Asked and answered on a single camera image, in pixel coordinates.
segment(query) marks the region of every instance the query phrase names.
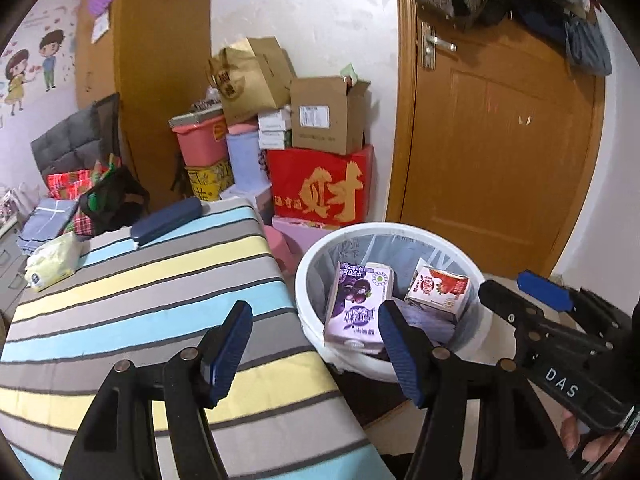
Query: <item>pink plastic basket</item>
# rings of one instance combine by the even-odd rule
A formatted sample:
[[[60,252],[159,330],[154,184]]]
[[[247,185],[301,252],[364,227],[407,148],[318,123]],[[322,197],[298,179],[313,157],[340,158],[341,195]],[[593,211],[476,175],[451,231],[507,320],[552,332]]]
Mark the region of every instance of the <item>pink plastic basket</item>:
[[[214,117],[200,124],[175,126],[184,163],[203,168],[228,157],[225,117]]]

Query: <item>bed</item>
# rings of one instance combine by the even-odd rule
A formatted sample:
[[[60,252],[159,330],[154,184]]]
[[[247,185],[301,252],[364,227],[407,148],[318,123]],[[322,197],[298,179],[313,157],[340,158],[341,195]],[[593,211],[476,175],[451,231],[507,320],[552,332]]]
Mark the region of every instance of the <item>bed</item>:
[[[34,480],[57,479],[115,362],[164,362],[246,300],[251,338],[229,396],[207,411],[230,478],[392,479],[304,337],[250,204],[205,210],[142,248],[128,228],[96,237],[75,275],[25,291],[0,358],[0,430],[18,459]],[[175,480],[162,402],[153,414],[162,478]]]

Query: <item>white box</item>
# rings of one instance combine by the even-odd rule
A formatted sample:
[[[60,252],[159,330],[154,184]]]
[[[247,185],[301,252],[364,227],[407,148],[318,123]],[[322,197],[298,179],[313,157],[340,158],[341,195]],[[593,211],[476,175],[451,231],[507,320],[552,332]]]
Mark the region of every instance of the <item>white box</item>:
[[[251,202],[254,209],[262,218],[262,221],[271,225],[271,218],[273,217],[273,200],[271,199],[271,184],[262,188],[252,191],[244,191],[238,189],[236,184],[220,192],[220,198],[231,198],[234,196],[242,196]]]
[[[465,313],[470,289],[467,276],[418,266],[404,300],[456,324]]]
[[[284,150],[291,147],[291,130],[258,133],[258,145],[261,150]]]
[[[263,132],[282,132],[291,129],[291,106],[286,105],[275,112],[258,114],[258,126]]]

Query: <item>gift box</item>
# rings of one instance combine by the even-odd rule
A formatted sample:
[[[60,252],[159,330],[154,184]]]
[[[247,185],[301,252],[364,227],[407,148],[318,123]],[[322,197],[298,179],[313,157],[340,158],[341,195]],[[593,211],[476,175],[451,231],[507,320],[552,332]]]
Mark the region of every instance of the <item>gift box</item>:
[[[351,155],[301,148],[269,150],[267,158],[276,215],[336,226],[365,221],[371,145]]]
[[[220,198],[220,192],[234,183],[234,174],[228,158],[223,158],[208,168],[185,166],[191,182],[193,194],[205,202],[214,202]]]
[[[291,129],[291,106],[286,105],[275,112],[258,114],[261,132],[285,132]]]
[[[261,150],[286,150],[291,147],[291,130],[281,132],[258,132],[258,145]]]
[[[306,253],[320,238],[338,228],[335,225],[327,225],[322,222],[284,218],[283,216],[274,216],[271,219],[271,225],[282,233],[289,249],[296,254]]]

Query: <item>cartoon girl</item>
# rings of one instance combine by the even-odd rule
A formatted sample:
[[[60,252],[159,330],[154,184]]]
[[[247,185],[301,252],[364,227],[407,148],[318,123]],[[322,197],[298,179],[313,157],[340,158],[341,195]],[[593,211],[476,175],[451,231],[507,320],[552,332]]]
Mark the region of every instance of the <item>cartoon girl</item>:
[[[27,79],[24,75],[27,70],[28,60],[29,51],[24,48],[11,56],[4,69],[4,75],[9,81],[9,93],[4,98],[4,102],[11,105],[11,115],[15,115],[16,103],[18,103],[18,109],[22,110],[22,100],[24,99],[24,88],[22,86],[33,81],[33,79]]]

